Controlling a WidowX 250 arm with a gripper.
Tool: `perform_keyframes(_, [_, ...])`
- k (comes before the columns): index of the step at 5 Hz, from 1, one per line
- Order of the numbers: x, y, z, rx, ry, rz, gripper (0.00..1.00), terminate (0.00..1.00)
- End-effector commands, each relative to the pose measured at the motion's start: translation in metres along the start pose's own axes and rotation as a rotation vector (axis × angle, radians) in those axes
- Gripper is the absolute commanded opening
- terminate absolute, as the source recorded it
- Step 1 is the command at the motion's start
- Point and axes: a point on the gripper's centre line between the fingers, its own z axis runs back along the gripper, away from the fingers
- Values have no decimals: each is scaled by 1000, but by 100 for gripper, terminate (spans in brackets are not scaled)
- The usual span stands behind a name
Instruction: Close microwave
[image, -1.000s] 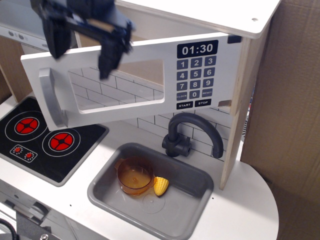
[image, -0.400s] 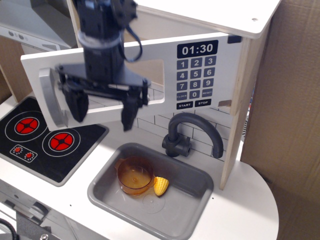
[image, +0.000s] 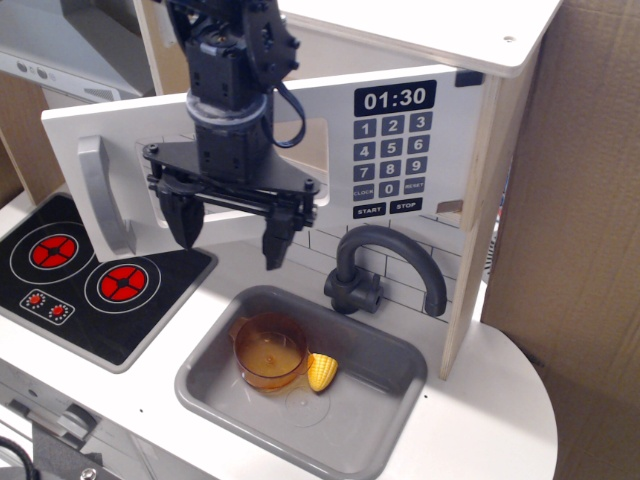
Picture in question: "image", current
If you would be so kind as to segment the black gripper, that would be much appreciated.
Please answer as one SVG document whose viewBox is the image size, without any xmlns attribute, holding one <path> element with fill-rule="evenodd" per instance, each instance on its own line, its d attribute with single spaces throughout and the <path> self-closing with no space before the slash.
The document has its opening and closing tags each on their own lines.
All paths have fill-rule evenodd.
<svg viewBox="0 0 640 480">
<path fill-rule="evenodd" d="M 175 242 L 190 250 L 204 223 L 204 205 L 266 217 L 262 253 L 267 270 L 279 269 L 305 220 L 316 216 L 319 183 L 275 149 L 269 123 L 238 130 L 198 125 L 192 141 L 152 142 L 142 155 L 151 165 L 149 188 Z"/>
</svg>

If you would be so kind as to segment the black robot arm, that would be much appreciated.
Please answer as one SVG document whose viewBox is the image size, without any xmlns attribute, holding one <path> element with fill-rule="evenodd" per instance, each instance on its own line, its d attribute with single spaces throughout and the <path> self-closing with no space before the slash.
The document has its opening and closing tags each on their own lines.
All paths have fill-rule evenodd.
<svg viewBox="0 0 640 480">
<path fill-rule="evenodd" d="M 274 96 L 305 115 L 284 79 L 299 64 L 299 41 L 275 1 L 169 1 L 166 10 L 188 63 L 192 142 L 142 150 L 164 219 L 178 245 L 194 246 L 213 204 L 266 221 L 266 267 L 281 267 L 296 232 L 313 225 L 319 183 L 279 152 L 298 145 L 274 135 Z"/>
</svg>

